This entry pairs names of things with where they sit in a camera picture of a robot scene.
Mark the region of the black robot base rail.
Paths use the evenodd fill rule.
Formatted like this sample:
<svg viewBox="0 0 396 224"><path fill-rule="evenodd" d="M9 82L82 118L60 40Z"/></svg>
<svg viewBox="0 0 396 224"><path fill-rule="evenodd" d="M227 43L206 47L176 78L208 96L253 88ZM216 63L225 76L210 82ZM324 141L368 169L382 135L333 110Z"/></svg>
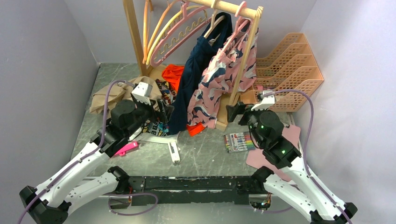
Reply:
<svg viewBox="0 0 396 224"><path fill-rule="evenodd" d="M127 193L135 196L133 206L149 204L233 203L248 205L254 198L267 195L251 176L131 176Z"/></svg>

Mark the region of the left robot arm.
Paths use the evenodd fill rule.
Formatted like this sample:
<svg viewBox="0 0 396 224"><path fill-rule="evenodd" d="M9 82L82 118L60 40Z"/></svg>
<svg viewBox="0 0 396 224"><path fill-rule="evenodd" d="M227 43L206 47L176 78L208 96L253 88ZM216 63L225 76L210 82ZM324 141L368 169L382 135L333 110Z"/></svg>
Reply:
<svg viewBox="0 0 396 224"><path fill-rule="evenodd" d="M78 208L103 194L127 192L129 175L118 166L85 184L80 182L122 149L148 120L167 123L173 110L161 99L148 104L136 99L117 103L110 119L104 120L103 127L77 156L45 182L20 191L25 210L18 223L28 213L37 224L62 224Z"/></svg>

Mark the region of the navy blue shorts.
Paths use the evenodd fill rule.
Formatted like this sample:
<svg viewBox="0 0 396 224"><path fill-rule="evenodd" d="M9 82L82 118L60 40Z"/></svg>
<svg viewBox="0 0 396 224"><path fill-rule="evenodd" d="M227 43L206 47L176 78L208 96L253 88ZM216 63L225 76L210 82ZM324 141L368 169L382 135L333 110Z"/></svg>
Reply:
<svg viewBox="0 0 396 224"><path fill-rule="evenodd" d="M222 48L227 38L233 33L231 15L225 12L218 13L215 18L223 16L224 19L216 25L213 31L205 37L211 27L205 28L202 35L197 38L196 45L190 52L181 75L176 100L172 103L174 110L168 122L169 134L174 135L186 130L187 107L198 84L203 71L208 67L210 60Z"/></svg>

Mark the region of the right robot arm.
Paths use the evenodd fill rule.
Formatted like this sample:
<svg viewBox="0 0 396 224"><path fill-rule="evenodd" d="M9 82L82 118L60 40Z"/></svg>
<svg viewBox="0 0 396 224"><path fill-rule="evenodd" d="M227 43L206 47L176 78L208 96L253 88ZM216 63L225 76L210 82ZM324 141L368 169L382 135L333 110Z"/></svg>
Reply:
<svg viewBox="0 0 396 224"><path fill-rule="evenodd" d="M227 105L227 121L247 126L249 134L262 150L265 159L285 173L297 185L282 180L270 168L262 166L252 175L252 188L257 193L265 191L284 200L311 224L347 224L358 208L346 203L332 193L304 162L301 152L283 136L284 124L271 110L254 111L251 105L238 102Z"/></svg>

